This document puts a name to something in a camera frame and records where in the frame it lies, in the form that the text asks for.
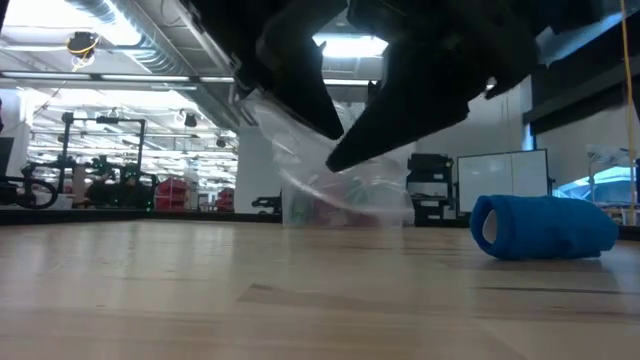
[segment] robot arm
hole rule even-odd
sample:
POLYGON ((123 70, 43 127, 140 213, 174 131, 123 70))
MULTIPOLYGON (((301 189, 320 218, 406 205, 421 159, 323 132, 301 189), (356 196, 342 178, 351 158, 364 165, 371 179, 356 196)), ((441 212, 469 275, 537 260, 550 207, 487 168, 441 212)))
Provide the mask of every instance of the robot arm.
POLYGON ((327 161, 341 171, 463 121, 468 102, 500 95, 538 63, 536 36, 599 20, 608 0, 182 0, 231 59, 236 84, 262 91, 298 122, 344 130, 312 40, 343 10, 389 43, 367 108, 327 161), (486 91, 489 79, 495 86, 486 91))

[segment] black rubber tire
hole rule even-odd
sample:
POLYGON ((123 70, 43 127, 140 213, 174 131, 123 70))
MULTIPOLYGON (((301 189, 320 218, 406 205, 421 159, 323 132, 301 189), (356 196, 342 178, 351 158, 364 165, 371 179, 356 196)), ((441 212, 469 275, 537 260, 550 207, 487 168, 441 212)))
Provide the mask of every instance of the black rubber tire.
POLYGON ((0 177, 0 181, 21 182, 21 183, 24 183, 25 186, 40 185, 46 188, 47 190, 49 190, 49 192, 51 193, 51 199, 49 199, 49 202, 43 205, 34 205, 18 197, 16 199, 16 204, 25 209, 44 210, 51 207, 51 205, 55 204, 55 202, 58 200, 58 191, 53 185, 49 184, 46 181, 37 180, 37 179, 25 179, 25 178, 11 177, 11 176, 2 176, 0 177))

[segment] wooden floor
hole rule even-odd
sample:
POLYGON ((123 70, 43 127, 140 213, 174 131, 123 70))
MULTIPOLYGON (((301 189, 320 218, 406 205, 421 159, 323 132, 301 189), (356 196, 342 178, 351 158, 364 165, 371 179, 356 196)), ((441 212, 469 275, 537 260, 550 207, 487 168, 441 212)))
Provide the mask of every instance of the wooden floor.
POLYGON ((500 262, 467 230, 0 228, 0 359, 638 358, 634 243, 500 262))

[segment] blue foam roll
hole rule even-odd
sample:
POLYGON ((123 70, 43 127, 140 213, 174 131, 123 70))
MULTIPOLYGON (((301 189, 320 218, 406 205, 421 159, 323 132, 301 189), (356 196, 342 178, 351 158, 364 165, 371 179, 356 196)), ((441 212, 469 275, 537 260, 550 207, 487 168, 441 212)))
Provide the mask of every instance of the blue foam roll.
POLYGON ((584 200, 494 195, 478 199, 471 233, 484 252, 499 259, 578 259, 611 250, 618 226, 584 200), (493 243, 483 234, 492 211, 497 220, 493 243))

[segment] clear plastic bag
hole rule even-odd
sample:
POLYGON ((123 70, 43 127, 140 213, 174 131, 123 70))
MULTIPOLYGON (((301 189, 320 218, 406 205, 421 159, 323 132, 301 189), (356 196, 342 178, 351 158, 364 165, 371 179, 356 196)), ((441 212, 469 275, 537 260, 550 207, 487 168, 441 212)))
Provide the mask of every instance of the clear plastic bag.
MULTIPOLYGON (((283 181, 285 225, 399 227, 413 224, 406 189, 407 159, 414 146, 394 150, 340 173, 325 165, 337 142, 297 123, 285 111, 254 92, 243 101, 273 144, 283 181)), ((355 122, 349 109, 336 105, 345 132, 355 122)))

